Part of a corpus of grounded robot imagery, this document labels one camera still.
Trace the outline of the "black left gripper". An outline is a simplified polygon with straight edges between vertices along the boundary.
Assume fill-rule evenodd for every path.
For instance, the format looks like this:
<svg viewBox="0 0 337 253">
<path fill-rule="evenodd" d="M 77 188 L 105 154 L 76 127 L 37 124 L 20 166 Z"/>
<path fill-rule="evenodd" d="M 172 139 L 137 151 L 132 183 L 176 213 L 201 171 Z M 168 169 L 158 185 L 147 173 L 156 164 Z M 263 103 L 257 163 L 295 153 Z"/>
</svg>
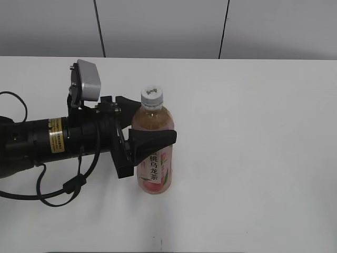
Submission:
<svg viewBox="0 0 337 253">
<path fill-rule="evenodd" d="M 79 157 L 93 154 L 94 159 L 83 177 L 95 169 L 103 152 L 111 154 L 119 179 L 132 177 L 134 166 L 139 165 L 150 155 L 176 143 L 175 130 L 141 131 L 129 129 L 128 141 L 124 139 L 123 129 L 132 124 L 133 116 L 141 107 L 141 102 L 116 96 L 101 97 L 94 108 L 84 105 L 78 108 L 70 105 L 67 97 L 68 117 L 66 147 Z"/>
</svg>

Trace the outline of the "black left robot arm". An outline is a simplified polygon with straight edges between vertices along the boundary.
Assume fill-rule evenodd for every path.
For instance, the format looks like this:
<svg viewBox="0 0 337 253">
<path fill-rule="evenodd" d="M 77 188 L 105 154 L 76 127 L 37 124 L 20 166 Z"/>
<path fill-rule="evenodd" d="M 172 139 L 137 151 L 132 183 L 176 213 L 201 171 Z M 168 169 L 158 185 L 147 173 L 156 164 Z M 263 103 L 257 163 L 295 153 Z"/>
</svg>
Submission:
<svg viewBox="0 0 337 253">
<path fill-rule="evenodd" d="M 131 177 L 134 167 L 176 142 L 175 130 L 123 129 L 141 103 L 123 96 L 101 97 L 94 108 L 68 108 L 68 116 L 14 123 L 1 120 L 1 178 L 39 163 L 65 160 L 96 151 L 110 152 L 118 178 Z"/>
</svg>

